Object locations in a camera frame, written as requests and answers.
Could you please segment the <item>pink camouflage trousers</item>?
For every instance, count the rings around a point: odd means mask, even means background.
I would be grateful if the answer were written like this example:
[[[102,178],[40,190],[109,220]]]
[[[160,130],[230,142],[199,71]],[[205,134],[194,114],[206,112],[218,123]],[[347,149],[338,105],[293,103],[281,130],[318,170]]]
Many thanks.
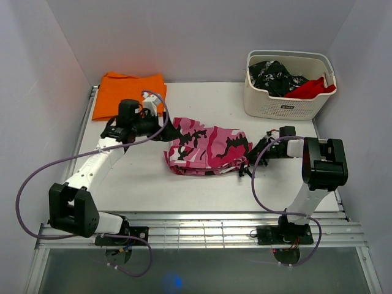
[[[206,127],[190,118],[175,118],[182,134],[164,151],[169,169],[177,175],[215,176],[237,172],[249,164],[253,144],[239,129]]]

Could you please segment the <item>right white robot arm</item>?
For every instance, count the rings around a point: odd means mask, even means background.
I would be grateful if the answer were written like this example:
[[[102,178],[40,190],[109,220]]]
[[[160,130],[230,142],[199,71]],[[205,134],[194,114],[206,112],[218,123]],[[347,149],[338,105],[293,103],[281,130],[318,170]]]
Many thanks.
[[[246,156],[254,167],[266,166],[271,159],[295,157],[302,160],[302,186],[292,204],[279,213],[277,225],[256,228],[255,238],[259,245],[313,244],[310,216],[330,192],[344,186],[348,180],[342,140],[300,138],[293,126],[268,131]]]

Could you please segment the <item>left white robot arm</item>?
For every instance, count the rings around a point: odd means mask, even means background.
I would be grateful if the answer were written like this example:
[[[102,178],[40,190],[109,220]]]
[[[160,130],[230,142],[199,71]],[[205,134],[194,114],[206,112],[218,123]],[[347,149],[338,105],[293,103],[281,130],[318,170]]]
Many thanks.
[[[160,115],[157,108],[165,102],[154,92],[144,91],[142,102],[124,99],[118,113],[110,118],[94,151],[83,165],[63,184],[53,184],[49,191],[49,223],[52,228],[89,238],[108,234],[115,244],[129,240],[130,230],[124,217],[99,211],[94,196],[100,184],[130,146],[142,142],[169,142],[181,137],[168,111]]]

